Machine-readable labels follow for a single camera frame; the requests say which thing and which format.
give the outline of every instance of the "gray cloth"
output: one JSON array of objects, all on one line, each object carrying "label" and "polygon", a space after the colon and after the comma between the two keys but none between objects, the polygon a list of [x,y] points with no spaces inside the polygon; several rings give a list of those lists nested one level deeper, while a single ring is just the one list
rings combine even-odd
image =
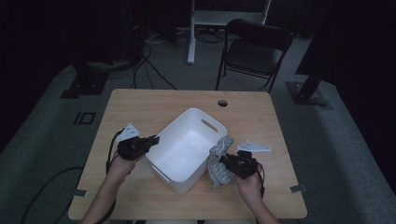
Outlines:
[{"label": "gray cloth", "polygon": [[210,155],[207,159],[207,172],[213,180],[212,191],[216,190],[219,185],[231,184],[230,173],[226,169],[224,163],[220,162],[221,156],[225,156],[230,145],[233,144],[233,138],[224,136],[220,138],[218,143],[210,149]]}]

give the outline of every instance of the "desk leg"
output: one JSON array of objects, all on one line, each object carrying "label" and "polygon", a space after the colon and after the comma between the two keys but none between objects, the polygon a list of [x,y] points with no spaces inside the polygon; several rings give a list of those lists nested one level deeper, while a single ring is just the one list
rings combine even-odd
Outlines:
[{"label": "desk leg", "polygon": [[189,58],[187,64],[194,64],[195,57],[195,0],[191,0],[191,27],[190,27],[190,46],[189,46]]}]

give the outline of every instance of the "black stand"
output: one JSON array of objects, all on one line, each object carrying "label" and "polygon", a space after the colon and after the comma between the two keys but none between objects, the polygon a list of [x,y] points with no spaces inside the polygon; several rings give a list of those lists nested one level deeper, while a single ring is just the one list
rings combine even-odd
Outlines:
[{"label": "black stand", "polygon": [[109,73],[93,72],[85,62],[73,63],[73,66],[77,75],[69,90],[62,93],[61,99],[77,99],[81,94],[102,94]]},{"label": "black stand", "polygon": [[286,82],[296,105],[318,105],[321,109],[332,110],[318,89],[320,77],[310,76],[303,82]]}]

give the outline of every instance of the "gray carpet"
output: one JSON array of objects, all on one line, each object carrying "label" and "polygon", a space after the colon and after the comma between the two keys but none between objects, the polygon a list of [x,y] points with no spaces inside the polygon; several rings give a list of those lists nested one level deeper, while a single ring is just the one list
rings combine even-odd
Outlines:
[{"label": "gray carpet", "polygon": [[[214,40],[211,35],[200,37]],[[178,89],[215,89],[221,44],[197,42],[195,64],[187,65],[187,38],[180,38],[176,45],[158,38],[151,41],[159,43],[149,43],[149,60]],[[271,94],[297,178],[307,187],[303,195],[308,216],[300,222],[395,223],[395,195],[335,87],[326,82],[319,86],[332,110],[295,105],[290,97],[286,81],[306,79],[294,74],[309,43],[310,39],[294,38]],[[145,55],[148,54],[149,49],[145,48]],[[75,71],[68,66],[53,79],[30,117],[0,154],[1,224],[21,223],[24,218],[24,223],[53,223],[58,217],[59,223],[77,223],[63,212],[78,183],[78,167],[83,167],[88,158],[110,93],[131,88],[133,72],[112,73],[101,95],[60,99],[74,76]],[[172,89],[145,63],[136,74],[136,87],[151,89],[149,80],[155,89]],[[233,73],[221,79],[219,89],[265,91],[262,79]],[[73,169],[54,178],[30,204],[53,176],[69,168]],[[27,207],[28,213],[23,216]]]}]

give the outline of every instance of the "dark background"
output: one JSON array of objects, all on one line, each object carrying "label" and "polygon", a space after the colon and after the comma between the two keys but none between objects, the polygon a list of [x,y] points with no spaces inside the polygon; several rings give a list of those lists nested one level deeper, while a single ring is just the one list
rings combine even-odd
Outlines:
[{"label": "dark background", "polygon": [[[197,2],[197,9],[215,9],[212,1]],[[219,1],[217,9],[262,9],[262,1],[241,2]],[[337,87],[395,190],[396,6],[330,2],[273,0],[267,23],[314,37],[297,73]],[[178,26],[190,25],[190,10],[185,0],[0,0],[1,150],[67,65],[134,57],[148,28],[175,39]]]}]

